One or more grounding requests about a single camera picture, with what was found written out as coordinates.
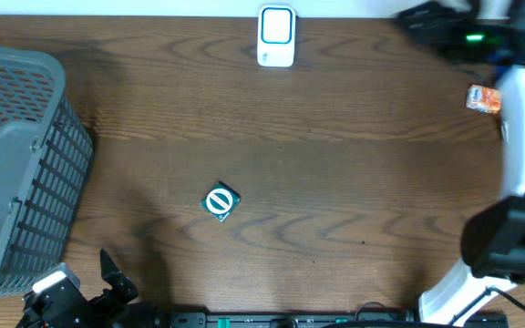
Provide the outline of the grey plastic mesh basket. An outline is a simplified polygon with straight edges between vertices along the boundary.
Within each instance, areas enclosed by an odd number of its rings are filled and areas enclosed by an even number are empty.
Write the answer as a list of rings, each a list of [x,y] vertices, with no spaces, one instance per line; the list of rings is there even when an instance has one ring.
[[[52,56],[0,46],[0,296],[61,262],[93,142]]]

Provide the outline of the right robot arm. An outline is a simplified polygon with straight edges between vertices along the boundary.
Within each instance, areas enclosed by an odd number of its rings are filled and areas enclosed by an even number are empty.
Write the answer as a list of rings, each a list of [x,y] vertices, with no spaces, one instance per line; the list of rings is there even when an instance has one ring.
[[[414,42],[439,56],[496,68],[492,86],[472,87],[468,102],[499,107],[503,140],[499,200],[467,221],[458,261],[419,296],[406,326],[462,327],[494,297],[509,299],[525,283],[525,1],[511,2],[497,25],[479,20],[481,7],[472,1],[458,11],[428,1],[395,17]]]

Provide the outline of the green small box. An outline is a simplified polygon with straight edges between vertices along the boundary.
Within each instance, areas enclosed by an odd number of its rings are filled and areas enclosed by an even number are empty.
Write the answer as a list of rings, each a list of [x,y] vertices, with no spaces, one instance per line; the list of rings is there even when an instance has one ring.
[[[222,181],[216,182],[200,205],[219,222],[225,222],[241,202],[240,194]]]

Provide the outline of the orange small box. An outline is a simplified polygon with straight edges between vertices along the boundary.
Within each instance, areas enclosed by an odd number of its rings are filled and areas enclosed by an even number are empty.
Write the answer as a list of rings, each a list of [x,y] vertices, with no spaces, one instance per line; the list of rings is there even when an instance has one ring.
[[[483,113],[498,114],[501,110],[501,94],[497,89],[471,85],[467,92],[466,107]]]

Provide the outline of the white barcode scanner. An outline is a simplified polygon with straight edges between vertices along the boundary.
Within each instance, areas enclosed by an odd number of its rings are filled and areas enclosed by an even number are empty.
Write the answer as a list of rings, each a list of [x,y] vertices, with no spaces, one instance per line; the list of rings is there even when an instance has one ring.
[[[259,11],[257,62],[262,67],[290,67],[294,62],[296,13],[288,5],[265,5]]]

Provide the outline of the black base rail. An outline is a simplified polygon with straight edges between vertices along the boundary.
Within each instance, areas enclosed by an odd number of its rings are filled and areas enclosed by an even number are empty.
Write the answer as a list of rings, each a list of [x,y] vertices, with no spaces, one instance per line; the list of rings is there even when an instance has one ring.
[[[420,323],[409,310],[364,308],[352,313],[170,313],[170,328],[441,327]]]

